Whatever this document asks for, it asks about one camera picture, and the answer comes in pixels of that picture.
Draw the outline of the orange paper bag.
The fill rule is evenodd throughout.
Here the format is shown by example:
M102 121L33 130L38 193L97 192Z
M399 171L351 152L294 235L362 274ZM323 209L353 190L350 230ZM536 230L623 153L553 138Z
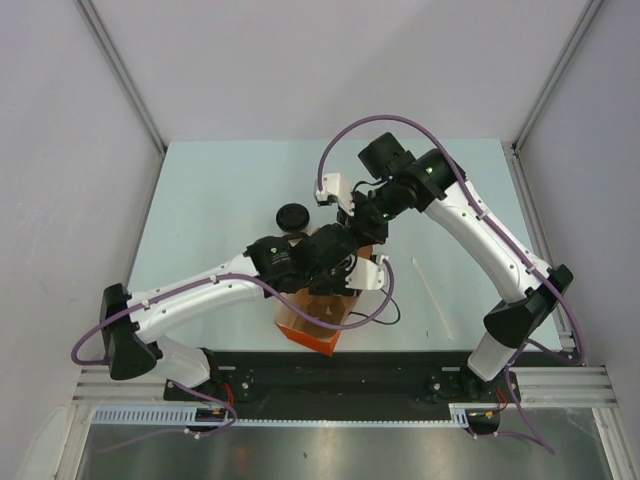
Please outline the orange paper bag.
M341 334L371 323L393 325L401 317L393 299L395 285L382 283L382 302L371 313L357 310L361 291L354 295L316 294L303 288L284 294L274 313L273 323L289 341L326 357L332 357Z

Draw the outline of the brown pulp cup carrier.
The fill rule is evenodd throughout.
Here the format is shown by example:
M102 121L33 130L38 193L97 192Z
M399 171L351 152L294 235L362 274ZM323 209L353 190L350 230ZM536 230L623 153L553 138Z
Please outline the brown pulp cup carrier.
M311 317L330 324L341 325L349 312L353 309L353 297L338 296L310 296L305 304L304 311ZM336 330L305 321L302 330L317 338L331 337Z

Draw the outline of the brown paper coffee cup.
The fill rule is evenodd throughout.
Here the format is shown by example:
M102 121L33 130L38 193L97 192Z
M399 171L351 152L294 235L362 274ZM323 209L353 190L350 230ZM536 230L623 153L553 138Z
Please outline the brown paper coffee cup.
M297 242L308 237L309 235L306 231L286 232L283 235L283 238L289 242Z

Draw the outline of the black plastic cup lid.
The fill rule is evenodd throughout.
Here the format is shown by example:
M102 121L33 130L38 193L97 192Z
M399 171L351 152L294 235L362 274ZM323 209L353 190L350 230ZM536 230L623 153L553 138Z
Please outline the black plastic cup lid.
M302 204L288 203L277 210L275 222L284 233L306 231L310 223L310 213Z

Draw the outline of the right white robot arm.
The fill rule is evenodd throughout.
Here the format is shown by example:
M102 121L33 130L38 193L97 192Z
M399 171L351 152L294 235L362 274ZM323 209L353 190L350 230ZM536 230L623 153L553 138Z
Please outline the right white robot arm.
M501 300L485 316L485 333L466 362L463 393L484 401L497 389L497 376L517 358L530 335L556 307L567 306L564 293L573 276L553 267L524 245L482 202L474 185L441 142L415 157L390 133L360 153L379 189L359 204L339 173L318 167L315 197L335 201L352 226L371 231L386 226L408 209L425 213L443 227L479 265Z

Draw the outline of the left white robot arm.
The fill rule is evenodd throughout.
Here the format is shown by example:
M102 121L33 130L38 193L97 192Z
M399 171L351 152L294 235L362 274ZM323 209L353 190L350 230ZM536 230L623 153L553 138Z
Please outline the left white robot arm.
M103 293L100 328L109 375L115 381L153 375L210 399L221 387L211 354L170 339L169 332L217 308L269 298L295 320L342 330L366 288L358 277L371 266L372 252L349 228L334 223L310 235L263 237L171 286L131 293L112 285Z

